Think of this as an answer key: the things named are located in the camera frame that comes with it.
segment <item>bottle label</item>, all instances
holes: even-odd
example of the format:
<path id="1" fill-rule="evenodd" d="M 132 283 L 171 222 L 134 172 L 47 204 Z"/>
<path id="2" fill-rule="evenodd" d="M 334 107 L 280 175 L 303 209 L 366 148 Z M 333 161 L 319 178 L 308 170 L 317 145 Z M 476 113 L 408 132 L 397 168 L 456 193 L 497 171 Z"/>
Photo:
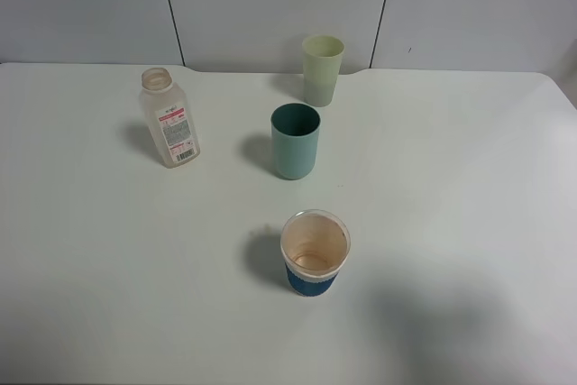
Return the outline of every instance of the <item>bottle label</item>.
<path id="1" fill-rule="evenodd" d="M 182 103 L 157 110 L 156 118 L 174 162 L 182 162 L 197 155 L 197 146 L 188 124 L 188 114 Z"/>

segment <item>white table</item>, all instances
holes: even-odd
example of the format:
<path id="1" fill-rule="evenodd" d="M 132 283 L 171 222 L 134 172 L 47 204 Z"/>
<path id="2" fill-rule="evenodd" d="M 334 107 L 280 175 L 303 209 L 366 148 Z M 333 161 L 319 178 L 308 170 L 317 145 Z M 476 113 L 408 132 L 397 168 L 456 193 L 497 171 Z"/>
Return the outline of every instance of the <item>white table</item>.
<path id="1" fill-rule="evenodd" d="M 365 70 L 316 167 L 270 172 L 298 77 L 167 67 L 201 154 L 159 164 L 142 66 L 0 66 L 0 381 L 574 384 L 577 112 L 539 74 Z M 341 217 L 330 290 L 284 222 Z"/>

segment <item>cup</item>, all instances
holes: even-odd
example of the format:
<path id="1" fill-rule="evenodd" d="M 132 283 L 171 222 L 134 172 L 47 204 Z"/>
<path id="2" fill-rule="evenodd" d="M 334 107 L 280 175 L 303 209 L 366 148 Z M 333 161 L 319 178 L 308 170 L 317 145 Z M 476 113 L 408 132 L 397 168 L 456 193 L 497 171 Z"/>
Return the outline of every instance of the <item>cup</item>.
<path id="1" fill-rule="evenodd" d="M 288 282 L 305 297 L 316 297 L 331 287 L 350 249 L 346 226 L 326 211 L 299 212 L 287 221 L 280 236 Z"/>
<path id="2" fill-rule="evenodd" d="M 331 104 L 343 52 L 343 42 L 334 36 L 309 36 L 303 41 L 304 94 L 310 105 Z"/>
<path id="3" fill-rule="evenodd" d="M 277 108 L 270 123 L 277 172 L 285 179 L 304 178 L 315 167 L 321 116 L 313 107 L 293 103 Z"/>

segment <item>plastic bottle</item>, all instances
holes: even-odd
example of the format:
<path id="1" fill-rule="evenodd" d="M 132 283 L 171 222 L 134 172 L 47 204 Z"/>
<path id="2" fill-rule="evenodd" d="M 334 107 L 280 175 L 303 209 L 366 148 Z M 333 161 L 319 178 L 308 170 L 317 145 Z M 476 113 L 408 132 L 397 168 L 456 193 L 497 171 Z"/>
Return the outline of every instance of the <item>plastic bottle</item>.
<path id="1" fill-rule="evenodd" d="M 187 96 L 170 73 L 165 68 L 144 71 L 139 98 L 166 167 L 172 169 L 195 159 L 200 147 Z"/>

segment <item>white wall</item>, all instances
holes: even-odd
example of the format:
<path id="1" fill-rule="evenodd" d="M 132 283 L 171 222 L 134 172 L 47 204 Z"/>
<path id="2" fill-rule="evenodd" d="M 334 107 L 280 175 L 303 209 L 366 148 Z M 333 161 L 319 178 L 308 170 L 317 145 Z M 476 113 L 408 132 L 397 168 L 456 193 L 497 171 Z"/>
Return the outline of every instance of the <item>white wall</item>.
<path id="1" fill-rule="evenodd" d="M 300 71 L 300 43 L 330 33 L 343 71 L 366 69 L 383 0 L 171 0 L 187 66 L 203 71 Z"/>
<path id="2" fill-rule="evenodd" d="M 577 0 L 388 0 L 373 67 L 551 72 L 575 39 Z"/>
<path id="3" fill-rule="evenodd" d="M 0 62 L 180 64 L 168 0 L 0 0 Z"/>

